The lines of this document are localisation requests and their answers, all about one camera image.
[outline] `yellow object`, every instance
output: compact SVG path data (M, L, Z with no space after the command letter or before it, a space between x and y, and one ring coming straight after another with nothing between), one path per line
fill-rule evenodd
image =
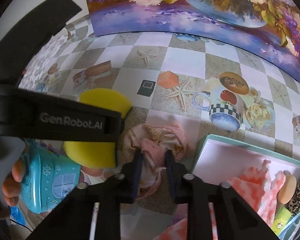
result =
M80 95L81 103L121 113L124 118L131 109L130 101L121 93L104 88L87 90ZM114 168L114 142L72 142L66 141L63 148L70 159L88 168Z
M291 212L285 208L285 206L282 206L277 213L277 215L274 217L274 222L271 226L272 231L278 236L284 226L288 223L290 217L292 216Z
M288 203L296 190L297 179L293 175L286 175L286 181L278 193L278 202L281 204Z

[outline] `painting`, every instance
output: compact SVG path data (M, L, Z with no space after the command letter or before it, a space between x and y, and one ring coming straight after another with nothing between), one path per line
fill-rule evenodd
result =
M292 0L87 0L96 36L162 31L232 44L300 82L300 11Z

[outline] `human hand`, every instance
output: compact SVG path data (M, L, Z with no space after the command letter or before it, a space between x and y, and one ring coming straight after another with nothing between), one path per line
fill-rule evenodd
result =
M25 175L26 167L20 158L12 167L11 176L8 176L2 185L4 200L7 205L14 207L18 204L21 193L21 181Z

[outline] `orange block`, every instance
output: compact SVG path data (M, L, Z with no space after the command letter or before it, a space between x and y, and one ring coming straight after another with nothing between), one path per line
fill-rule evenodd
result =
M179 77L171 71L162 72L158 76L157 84L165 89L179 85Z

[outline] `metal bolt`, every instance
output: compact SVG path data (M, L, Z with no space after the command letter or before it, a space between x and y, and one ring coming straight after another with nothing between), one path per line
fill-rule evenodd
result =
M192 180L192 179L194 179L194 175L191 173L186 173L183 175L183 178L186 180Z
M79 182L77 185L78 189L85 189L88 187L88 184L86 182Z
M228 182L225 182L225 181L221 182L220 186L223 187L223 188L231 188L231 185Z
M125 178L125 175L124 174L122 174L122 173L117 173L117 174L115 174L115 176L114 176L116 179L119 179L119 180L122 180L122 179L124 179Z

